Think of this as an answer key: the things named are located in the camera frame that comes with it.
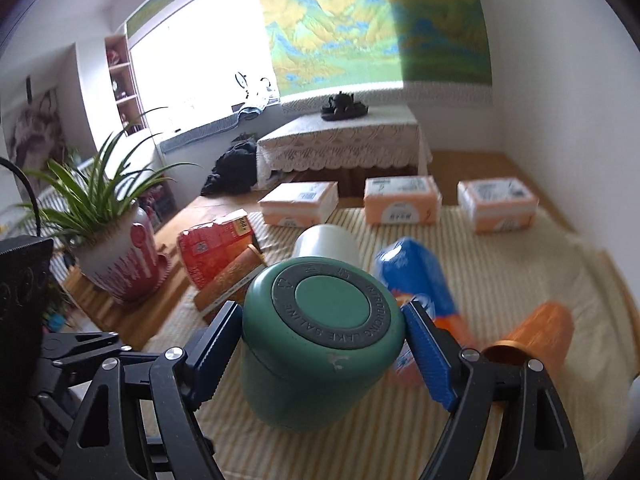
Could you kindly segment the blue cloth on sill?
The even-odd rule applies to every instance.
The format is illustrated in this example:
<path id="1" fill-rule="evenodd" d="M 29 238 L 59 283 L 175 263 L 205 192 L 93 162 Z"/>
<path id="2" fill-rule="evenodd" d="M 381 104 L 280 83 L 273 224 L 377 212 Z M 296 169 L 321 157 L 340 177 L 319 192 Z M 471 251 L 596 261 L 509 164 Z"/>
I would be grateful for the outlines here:
<path id="1" fill-rule="evenodd" d="M 244 128 L 250 128 L 263 136 L 285 123 L 283 108 L 279 102 L 268 103 L 264 108 L 242 106 L 227 117 L 188 130 L 180 130 L 158 141 L 157 147 L 160 154 L 168 155 L 210 138 L 219 138 L 229 133 L 239 134 Z"/>

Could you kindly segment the green landscape painting scroll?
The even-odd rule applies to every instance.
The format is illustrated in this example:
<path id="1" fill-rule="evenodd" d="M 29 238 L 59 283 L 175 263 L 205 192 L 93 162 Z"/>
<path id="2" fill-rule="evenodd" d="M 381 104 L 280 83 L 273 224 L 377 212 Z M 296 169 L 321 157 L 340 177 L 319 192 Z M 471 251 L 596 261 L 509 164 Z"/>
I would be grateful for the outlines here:
<path id="1" fill-rule="evenodd" d="M 480 0 L 259 0 L 280 96 L 406 88 L 488 94 Z"/>

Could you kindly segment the potted spider plant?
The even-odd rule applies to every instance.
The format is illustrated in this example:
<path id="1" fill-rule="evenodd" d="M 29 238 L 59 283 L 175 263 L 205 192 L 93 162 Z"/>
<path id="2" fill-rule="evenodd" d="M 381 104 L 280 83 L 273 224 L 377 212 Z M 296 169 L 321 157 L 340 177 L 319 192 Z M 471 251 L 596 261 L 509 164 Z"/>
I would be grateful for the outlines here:
<path id="1" fill-rule="evenodd" d="M 156 166 L 152 160 L 142 164 L 137 161 L 138 151 L 151 145 L 156 135 L 137 134 L 131 142 L 127 138 L 125 130 L 110 134 L 89 159 L 86 170 L 50 159 L 43 169 L 23 172 L 26 178 L 46 182 L 64 200 L 64 205 L 56 208 L 31 198 L 23 207 L 61 241 L 81 267 L 81 273 L 96 284 L 106 281 L 99 274 L 100 264 L 93 260 L 98 247 L 134 219 L 151 222 L 139 204 L 140 197 L 170 181 L 169 171 L 183 165 L 174 162 Z"/>

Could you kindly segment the black bag on floor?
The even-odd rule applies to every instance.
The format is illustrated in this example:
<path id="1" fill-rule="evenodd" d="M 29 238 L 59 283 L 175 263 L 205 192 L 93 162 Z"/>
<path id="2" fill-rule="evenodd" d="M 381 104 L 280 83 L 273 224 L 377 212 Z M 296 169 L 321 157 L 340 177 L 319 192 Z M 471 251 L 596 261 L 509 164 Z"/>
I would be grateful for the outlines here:
<path id="1" fill-rule="evenodd" d="M 257 143 L 249 138 L 235 143 L 215 162 L 201 188 L 201 196 L 249 193 L 257 183 Z"/>

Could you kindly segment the orange metal cup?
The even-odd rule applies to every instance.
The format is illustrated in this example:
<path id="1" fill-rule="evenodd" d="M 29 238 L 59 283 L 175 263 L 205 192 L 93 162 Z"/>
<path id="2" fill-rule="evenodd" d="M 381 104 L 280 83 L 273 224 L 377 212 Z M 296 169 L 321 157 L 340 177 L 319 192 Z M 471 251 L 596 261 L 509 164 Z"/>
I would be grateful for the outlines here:
<path id="1" fill-rule="evenodd" d="M 574 334 L 570 310 L 558 302 L 548 301 L 516 326 L 512 332 L 483 350 L 495 363 L 522 366 L 530 360 L 544 364 L 549 374 L 564 365 Z"/>

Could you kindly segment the black tea set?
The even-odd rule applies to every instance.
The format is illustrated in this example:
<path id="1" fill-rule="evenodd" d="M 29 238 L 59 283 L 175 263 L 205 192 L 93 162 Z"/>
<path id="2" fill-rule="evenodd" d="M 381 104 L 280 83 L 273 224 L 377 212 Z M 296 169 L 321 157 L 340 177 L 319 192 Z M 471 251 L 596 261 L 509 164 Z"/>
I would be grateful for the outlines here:
<path id="1" fill-rule="evenodd" d="M 326 105 L 321 107 L 320 117 L 326 122 L 356 119 L 368 114 L 369 107 L 355 100 L 352 93 L 337 93 L 328 97 Z"/>

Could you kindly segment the middle orange white box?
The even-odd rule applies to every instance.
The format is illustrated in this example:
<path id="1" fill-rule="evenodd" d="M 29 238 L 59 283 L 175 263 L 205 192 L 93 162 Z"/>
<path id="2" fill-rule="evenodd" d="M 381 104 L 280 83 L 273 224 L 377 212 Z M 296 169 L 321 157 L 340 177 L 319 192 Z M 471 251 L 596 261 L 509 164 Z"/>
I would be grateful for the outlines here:
<path id="1" fill-rule="evenodd" d="M 364 218 L 370 226 L 426 224 L 439 220 L 442 194 L 432 176 L 371 178 L 364 185 Z"/>

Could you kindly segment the lace covered low table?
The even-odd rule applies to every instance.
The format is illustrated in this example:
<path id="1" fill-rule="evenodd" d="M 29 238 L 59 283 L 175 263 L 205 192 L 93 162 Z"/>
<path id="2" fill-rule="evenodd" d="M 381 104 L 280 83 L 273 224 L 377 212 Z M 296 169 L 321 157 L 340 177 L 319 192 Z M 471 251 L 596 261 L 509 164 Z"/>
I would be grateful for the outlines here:
<path id="1" fill-rule="evenodd" d="M 372 106 L 366 116 L 337 122 L 309 114 L 257 141 L 257 186 L 265 188 L 275 171 L 413 166 L 426 174 L 432 159 L 426 135 L 405 104 Z"/>

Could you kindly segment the brown patterned paper cup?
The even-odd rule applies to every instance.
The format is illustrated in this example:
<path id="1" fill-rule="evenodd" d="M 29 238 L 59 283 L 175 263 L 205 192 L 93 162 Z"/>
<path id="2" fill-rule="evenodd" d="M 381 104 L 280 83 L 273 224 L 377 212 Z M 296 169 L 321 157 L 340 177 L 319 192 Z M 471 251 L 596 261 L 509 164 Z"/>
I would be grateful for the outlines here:
<path id="1" fill-rule="evenodd" d="M 239 294 L 266 267 L 262 253 L 253 244 L 249 244 L 195 295 L 195 307 L 206 318 L 210 314 L 214 315 L 227 300 L 239 301 Z"/>

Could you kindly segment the blue orange patterned cup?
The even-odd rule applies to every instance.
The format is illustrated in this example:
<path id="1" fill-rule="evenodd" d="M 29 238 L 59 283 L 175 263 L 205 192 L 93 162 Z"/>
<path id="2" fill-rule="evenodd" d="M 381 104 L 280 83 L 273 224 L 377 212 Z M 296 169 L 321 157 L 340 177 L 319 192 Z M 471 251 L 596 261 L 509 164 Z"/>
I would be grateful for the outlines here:
<path id="1" fill-rule="evenodd" d="M 448 330 L 461 347 L 476 347 L 437 257 L 417 240 L 403 237 L 383 248 L 374 260 L 374 276 L 392 293 L 399 307 L 419 300 L 434 324 Z"/>

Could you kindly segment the left orange white box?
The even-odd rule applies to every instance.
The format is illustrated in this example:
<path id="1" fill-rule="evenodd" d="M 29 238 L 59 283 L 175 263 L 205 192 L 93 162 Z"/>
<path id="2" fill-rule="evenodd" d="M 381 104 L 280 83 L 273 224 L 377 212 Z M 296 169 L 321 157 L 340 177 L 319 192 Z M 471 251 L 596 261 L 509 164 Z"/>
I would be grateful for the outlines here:
<path id="1" fill-rule="evenodd" d="M 329 219 L 338 205 L 335 181 L 288 182 L 278 185 L 258 205 L 265 224 L 309 228 Z"/>

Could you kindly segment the green thermos cup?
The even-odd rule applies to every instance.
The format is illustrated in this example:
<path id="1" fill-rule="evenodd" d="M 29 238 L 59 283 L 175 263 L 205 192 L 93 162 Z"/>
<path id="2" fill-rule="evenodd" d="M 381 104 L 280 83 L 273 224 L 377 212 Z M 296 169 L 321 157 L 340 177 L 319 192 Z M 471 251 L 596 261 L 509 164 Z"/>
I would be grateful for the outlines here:
<path id="1" fill-rule="evenodd" d="M 296 432 L 336 422 L 383 377 L 405 340 L 395 298 L 350 263 L 268 266 L 242 305 L 241 379 L 263 422 Z"/>

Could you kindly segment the white paper cup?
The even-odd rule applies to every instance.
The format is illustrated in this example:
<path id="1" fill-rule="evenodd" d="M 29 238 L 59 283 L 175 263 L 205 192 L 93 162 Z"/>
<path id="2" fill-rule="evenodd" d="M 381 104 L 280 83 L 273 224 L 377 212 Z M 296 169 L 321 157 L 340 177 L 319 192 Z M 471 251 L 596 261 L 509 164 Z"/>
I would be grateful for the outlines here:
<path id="1" fill-rule="evenodd" d="M 297 237 L 293 257 L 323 257 L 361 266 L 355 237 L 340 226 L 318 224 Z"/>

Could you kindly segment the orange white box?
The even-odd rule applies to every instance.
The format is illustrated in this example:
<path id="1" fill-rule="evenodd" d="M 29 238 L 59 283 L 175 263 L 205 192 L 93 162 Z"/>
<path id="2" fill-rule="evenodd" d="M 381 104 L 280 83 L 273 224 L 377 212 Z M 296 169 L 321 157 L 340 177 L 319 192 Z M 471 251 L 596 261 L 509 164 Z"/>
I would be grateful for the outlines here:
<path id="1" fill-rule="evenodd" d="M 364 185 L 364 218 L 370 226 L 426 224 L 439 220 L 442 194 L 432 176 L 371 178 Z"/>
<path id="2" fill-rule="evenodd" d="M 329 219 L 338 205 L 335 181 L 288 182 L 278 185 L 258 205 L 265 224 L 309 228 Z"/>
<path id="3" fill-rule="evenodd" d="M 460 181 L 457 193 L 475 234 L 526 230 L 539 205 L 538 196 L 518 178 Z"/>

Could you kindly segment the striped table cloth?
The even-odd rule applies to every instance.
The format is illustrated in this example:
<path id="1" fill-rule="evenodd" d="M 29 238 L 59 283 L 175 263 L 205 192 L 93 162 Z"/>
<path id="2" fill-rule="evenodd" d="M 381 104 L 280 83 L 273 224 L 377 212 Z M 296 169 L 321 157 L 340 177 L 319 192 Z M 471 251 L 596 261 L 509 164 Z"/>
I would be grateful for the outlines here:
<path id="1" fill-rule="evenodd" d="M 639 365 L 604 259 L 541 214 L 476 235 L 332 214 L 356 266 L 267 265 L 211 323 L 179 308 L 152 339 L 151 396 L 180 479 L 602 479 L 623 454 Z"/>

